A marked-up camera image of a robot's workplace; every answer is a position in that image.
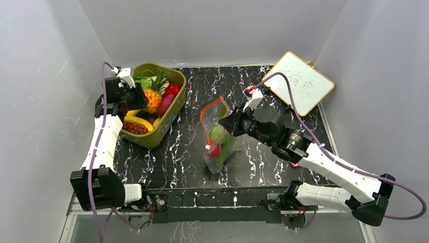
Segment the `green fruit in bag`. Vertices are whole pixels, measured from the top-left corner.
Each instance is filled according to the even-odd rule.
[[[219,144],[225,144],[230,138],[231,135],[219,124],[210,131],[210,139],[212,141],[216,140]]]

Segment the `whiteboard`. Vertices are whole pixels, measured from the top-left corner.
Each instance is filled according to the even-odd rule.
[[[331,80],[293,52],[286,52],[262,80],[275,72],[283,72],[287,76],[300,116],[307,115],[335,86]],[[291,104],[287,85],[282,76],[274,76],[264,85],[270,87],[271,91],[286,104]]]

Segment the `label on basket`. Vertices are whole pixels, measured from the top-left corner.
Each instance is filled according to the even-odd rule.
[[[164,126],[162,126],[162,128],[161,128],[161,134],[164,134],[165,128],[167,128],[169,126],[169,124],[174,120],[175,117],[176,117],[176,113],[173,112],[173,114],[168,119],[168,122]]]

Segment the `gray floor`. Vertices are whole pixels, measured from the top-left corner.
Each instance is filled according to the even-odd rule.
[[[73,243],[99,242],[92,215],[79,215]],[[130,231],[117,217],[112,217],[104,243],[117,242],[364,242],[359,222],[346,213],[320,213],[308,229],[295,233],[281,224],[265,222],[180,222],[153,224],[140,234]]]

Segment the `whiteboard frame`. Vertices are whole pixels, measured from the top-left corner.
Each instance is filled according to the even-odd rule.
[[[325,98],[325,96],[327,95],[327,94],[329,94],[329,92],[331,92],[331,90],[333,90],[333,88],[335,88],[335,84],[334,84],[334,82],[332,81],[332,80],[330,80],[330,79],[328,79],[325,75],[323,75],[321,72],[319,72],[317,69],[315,69],[314,67],[312,67],[312,66],[310,66],[306,61],[304,61],[303,59],[301,59],[301,57],[299,57],[299,56],[297,56],[295,53],[293,53],[292,51],[287,51],[285,54],[283,54],[283,56],[276,62],[276,64],[274,64],[274,66],[270,69],[270,71],[273,69],[273,68],[275,68],[276,67],[276,65],[280,62],[280,60],[282,60],[283,59],[283,57],[284,56],[286,56],[286,54],[288,54],[288,53],[291,53],[292,55],[294,55],[295,57],[297,57],[298,59],[300,59],[301,60],[301,62],[303,62],[303,63],[305,63],[307,66],[309,66],[311,69],[313,69],[313,70],[315,70],[318,74],[320,74],[321,76],[323,76],[325,79],[327,79],[329,82],[331,82],[332,83],[332,88],[328,91],[328,92],[326,92],[326,94],[325,95],[323,95],[322,96],[322,98],[320,98],[320,100],[319,101],[317,101],[316,102],[316,104],[314,104],[314,106],[313,107],[311,107],[308,111],[307,111],[307,113],[305,113],[304,115],[303,114],[301,114],[299,111],[298,111],[298,115],[300,115],[300,116],[306,116],[306,115],[308,115],[308,113],[310,113],[310,111],[312,111],[313,109],[314,109],[314,107],[316,107],[316,105],[317,104],[319,104],[320,103],[320,101],[321,100],[323,100],[323,98]],[[265,76],[262,78],[262,80],[264,80],[265,79],[265,77],[267,77],[267,75],[268,75],[268,73],[270,72],[270,71],[268,71],[266,74],[265,74]],[[286,103],[287,105],[289,105],[289,103],[287,103],[284,99],[282,99],[276,92],[274,92],[273,91],[273,89],[271,89],[271,87],[270,87],[270,90],[271,90],[271,92],[273,92],[277,97],[279,97],[284,103]]]

